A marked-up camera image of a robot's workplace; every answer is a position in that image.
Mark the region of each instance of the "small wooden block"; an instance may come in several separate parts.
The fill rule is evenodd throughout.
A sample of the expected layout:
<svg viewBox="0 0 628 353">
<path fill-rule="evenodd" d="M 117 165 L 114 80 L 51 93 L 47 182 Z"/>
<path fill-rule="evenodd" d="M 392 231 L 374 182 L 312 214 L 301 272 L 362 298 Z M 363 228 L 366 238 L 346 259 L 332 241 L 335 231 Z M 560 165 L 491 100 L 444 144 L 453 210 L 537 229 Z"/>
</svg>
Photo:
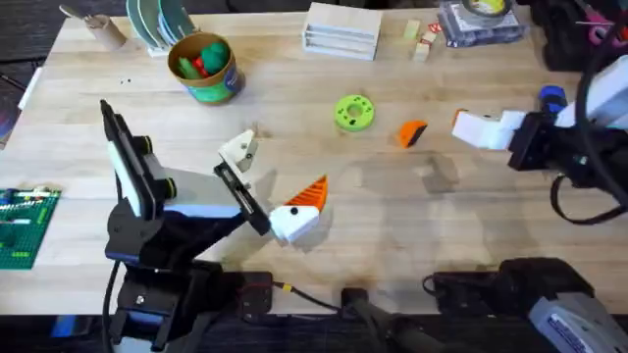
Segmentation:
<svg viewBox="0 0 628 353">
<path fill-rule="evenodd" d="M 419 32 L 420 26 L 421 22 L 419 20 L 409 20 L 407 25 L 405 25 L 403 37 L 405 39 L 416 39 L 416 34 Z"/>
<path fill-rule="evenodd" d="M 430 45 L 417 43 L 412 60 L 425 63 L 428 60 L 428 55 L 430 55 Z"/>
<path fill-rule="evenodd" d="M 436 34 L 430 30 L 426 31 L 425 33 L 423 33 L 423 36 L 421 37 L 421 40 L 425 40 L 429 43 L 434 43 L 434 40 L 436 40 Z"/>
</svg>

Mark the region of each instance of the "small wooden cube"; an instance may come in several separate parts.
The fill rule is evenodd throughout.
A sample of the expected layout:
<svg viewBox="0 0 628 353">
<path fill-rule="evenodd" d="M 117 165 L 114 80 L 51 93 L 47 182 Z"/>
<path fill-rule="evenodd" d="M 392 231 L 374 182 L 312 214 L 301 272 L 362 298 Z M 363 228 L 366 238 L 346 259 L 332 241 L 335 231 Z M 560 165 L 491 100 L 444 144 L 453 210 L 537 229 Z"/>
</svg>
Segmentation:
<svg viewBox="0 0 628 353">
<path fill-rule="evenodd" d="M 417 43 L 412 60 L 425 63 L 428 60 L 428 55 L 430 55 L 430 45 L 425 43 Z"/>
<path fill-rule="evenodd" d="M 410 20 L 407 25 L 405 25 L 405 31 L 403 32 L 403 37 L 405 39 L 416 39 L 416 34 L 419 32 L 419 27 L 421 26 L 421 22 L 419 20 Z"/>
</svg>

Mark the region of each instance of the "orange 3d printed part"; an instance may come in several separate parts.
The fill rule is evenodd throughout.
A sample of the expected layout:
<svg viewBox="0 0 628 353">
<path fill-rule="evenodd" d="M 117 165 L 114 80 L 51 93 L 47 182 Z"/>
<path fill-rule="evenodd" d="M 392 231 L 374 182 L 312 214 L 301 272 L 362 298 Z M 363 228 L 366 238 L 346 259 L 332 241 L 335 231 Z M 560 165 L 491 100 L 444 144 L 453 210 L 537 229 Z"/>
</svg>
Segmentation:
<svg viewBox="0 0 628 353">
<path fill-rule="evenodd" d="M 408 148 L 414 145 L 427 126 L 427 123 L 423 121 L 404 123 L 397 137 L 401 147 Z"/>
<path fill-rule="evenodd" d="M 287 206 L 314 206 L 319 212 L 323 212 L 327 200 L 327 176 L 322 176 L 306 189 L 292 197 Z"/>
</svg>

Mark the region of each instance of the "orange and white object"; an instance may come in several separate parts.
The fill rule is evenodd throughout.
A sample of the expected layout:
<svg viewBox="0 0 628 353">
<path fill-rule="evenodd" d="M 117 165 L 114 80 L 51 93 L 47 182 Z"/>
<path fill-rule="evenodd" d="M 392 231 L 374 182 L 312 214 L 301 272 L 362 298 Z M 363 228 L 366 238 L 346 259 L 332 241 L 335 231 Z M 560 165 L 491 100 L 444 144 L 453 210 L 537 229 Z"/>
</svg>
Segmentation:
<svg viewBox="0 0 628 353">
<path fill-rule="evenodd" d="M 288 242 L 297 240 L 318 225 L 326 200 L 327 176 L 323 176 L 270 213 L 273 233 Z"/>
</svg>

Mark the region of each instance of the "wooden tabletop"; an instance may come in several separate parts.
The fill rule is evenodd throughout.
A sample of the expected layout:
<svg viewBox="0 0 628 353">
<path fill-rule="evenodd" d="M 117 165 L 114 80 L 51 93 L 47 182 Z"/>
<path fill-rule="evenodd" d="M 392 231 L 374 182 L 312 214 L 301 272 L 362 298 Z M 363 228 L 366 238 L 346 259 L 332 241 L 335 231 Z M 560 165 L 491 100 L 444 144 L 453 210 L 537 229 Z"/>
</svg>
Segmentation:
<svg viewBox="0 0 628 353">
<path fill-rule="evenodd" d="M 250 170 L 260 200 L 279 205 L 323 174 L 329 197 L 321 223 L 296 246 L 281 246 L 251 227 L 201 257 L 228 270 L 266 270 L 321 299 L 340 300 L 346 285 L 370 290 L 388 310 L 434 313 L 420 285 L 434 270 L 474 270 L 521 256 L 568 261 L 613 313 L 628 313 L 627 219 L 575 227 L 550 207 L 553 175 L 517 173 L 507 153 L 480 152 L 450 136 L 458 108 L 478 114 L 530 111 L 544 84 L 573 97 L 579 76 L 550 73 L 534 29 L 508 45 L 468 49 L 435 44 L 427 63 L 409 60 L 407 20 L 422 27 L 436 10 L 386 11 L 374 62 L 308 54 L 304 14 L 194 16 L 224 35 L 246 75 L 230 104 L 200 105 L 137 41 L 104 51 L 82 23 L 67 20 L 5 151 L 0 186 L 48 183 L 63 188 L 31 271 L 0 272 L 0 314 L 93 314 L 100 311 L 112 261 L 104 256 L 106 222 L 115 205 L 98 100 L 123 114 L 131 131 L 150 135 L 164 166 L 210 174 L 217 148 L 247 128 L 260 147 Z M 115 19 L 131 33 L 126 18 Z M 342 132 L 336 102 L 364 94 L 376 118 Z M 404 150 L 393 137 L 408 120 L 429 126 Z M 612 205 L 596 191 L 562 192 L 572 215 Z M 274 311 L 317 313 L 287 293 Z"/>
</svg>

